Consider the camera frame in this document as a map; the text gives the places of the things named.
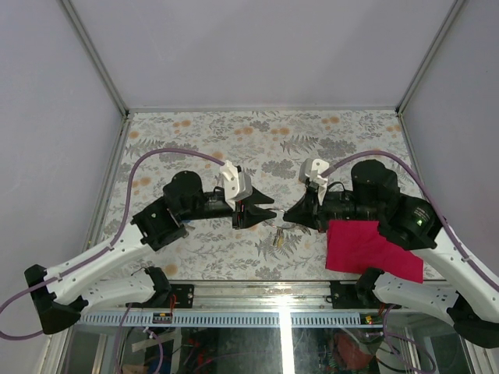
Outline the large metal keyring with clips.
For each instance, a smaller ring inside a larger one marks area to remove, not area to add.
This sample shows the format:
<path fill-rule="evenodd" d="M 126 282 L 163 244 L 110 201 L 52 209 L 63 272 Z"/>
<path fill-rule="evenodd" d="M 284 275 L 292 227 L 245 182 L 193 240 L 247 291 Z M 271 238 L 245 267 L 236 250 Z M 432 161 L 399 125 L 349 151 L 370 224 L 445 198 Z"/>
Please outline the large metal keyring with clips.
<path fill-rule="evenodd" d="M 267 210 L 276 213 L 276 217 L 274 219 L 277 219 L 279 217 L 280 218 L 284 217 L 285 210 L 283 210 L 283 209 L 272 207 L 272 208 L 267 208 Z M 274 247 L 281 247 L 282 246 L 282 243 L 285 240 L 285 232 L 286 231 L 293 231 L 295 229 L 298 229 L 303 234 L 306 234 L 306 235 L 311 234 L 309 228 L 307 228 L 306 226 L 303 226 L 301 224 L 297 224 L 297 223 L 293 223 L 293 222 L 284 221 L 282 224 L 276 224 L 275 222 L 272 222 L 272 223 L 268 224 L 268 226 L 276 229 L 274 239 L 272 242 L 272 245 Z"/>

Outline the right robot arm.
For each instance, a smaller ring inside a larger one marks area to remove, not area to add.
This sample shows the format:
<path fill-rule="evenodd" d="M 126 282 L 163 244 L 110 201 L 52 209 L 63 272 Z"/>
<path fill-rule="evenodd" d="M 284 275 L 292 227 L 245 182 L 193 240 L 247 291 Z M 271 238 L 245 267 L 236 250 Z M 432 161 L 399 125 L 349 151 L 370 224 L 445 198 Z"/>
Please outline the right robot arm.
<path fill-rule="evenodd" d="M 284 214 L 287 222 L 324 231 L 330 221 L 376 221 L 388 242 L 412 252 L 449 283 L 429 286 L 370 265 L 357 280 L 355 295 L 364 307 L 400 305 L 449 324 L 482 348 L 498 346 L 498 276 L 463 245 L 447 221 L 424 199 L 401 193 L 398 177 L 380 161 L 356 163 L 352 190 L 332 192 L 328 162 L 307 159 L 299 180 L 303 197 Z"/>

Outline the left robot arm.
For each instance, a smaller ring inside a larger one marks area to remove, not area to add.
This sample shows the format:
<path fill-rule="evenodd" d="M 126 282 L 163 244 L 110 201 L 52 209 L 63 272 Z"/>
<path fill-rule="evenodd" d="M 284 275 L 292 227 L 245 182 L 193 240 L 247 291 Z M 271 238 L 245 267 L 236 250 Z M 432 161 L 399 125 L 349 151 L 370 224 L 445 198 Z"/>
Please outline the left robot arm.
<path fill-rule="evenodd" d="M 166 305 L 171 286 L 159 267 L 148 266 L 126 278 L 108 280 L 113 270 L 163 249 L 187 235 L 187 221 L 229 218 L 234 229 L 247 229 L 277 214 L 264 209 L 274 200 L 240 172 L 223 187 L 203 190 L 194 171 L 180 171 L 156 199 L 120 227 L 116 238 L 56 266 L 25 270 L 30 297 L 43 334 L 62 332 L 89 312 L 117 305 Z"/>

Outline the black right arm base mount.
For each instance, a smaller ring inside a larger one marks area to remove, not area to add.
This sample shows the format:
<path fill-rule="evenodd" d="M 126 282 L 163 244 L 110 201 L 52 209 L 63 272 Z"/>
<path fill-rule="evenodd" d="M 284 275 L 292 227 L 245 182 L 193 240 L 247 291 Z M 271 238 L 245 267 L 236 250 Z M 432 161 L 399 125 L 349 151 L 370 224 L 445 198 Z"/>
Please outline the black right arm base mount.
<path fill-rule="evenodd" d="M 369 267 L 355 283 L 331 280 L 330 294 L 325 297 L 325 301 L 331 304 L 332 309 L 378 309 L 382 301 L 374 294 L 376 282 L 390 284 L 394 280 L 397 277 L 390 273 Z"/>

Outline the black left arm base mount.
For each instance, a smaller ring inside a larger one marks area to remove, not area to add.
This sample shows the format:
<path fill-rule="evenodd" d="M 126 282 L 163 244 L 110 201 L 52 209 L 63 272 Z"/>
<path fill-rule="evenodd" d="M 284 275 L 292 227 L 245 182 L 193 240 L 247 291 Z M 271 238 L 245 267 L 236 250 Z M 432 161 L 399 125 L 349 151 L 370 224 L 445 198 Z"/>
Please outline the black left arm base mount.
<path fill-rule="evenodd" d="M 153 282 L 154 293 L 142 304 L 144 308 L 191 309 L 193 307 L 193 284 L 171 284 L 159 267 L 148 267 L 145 273 Z"/>

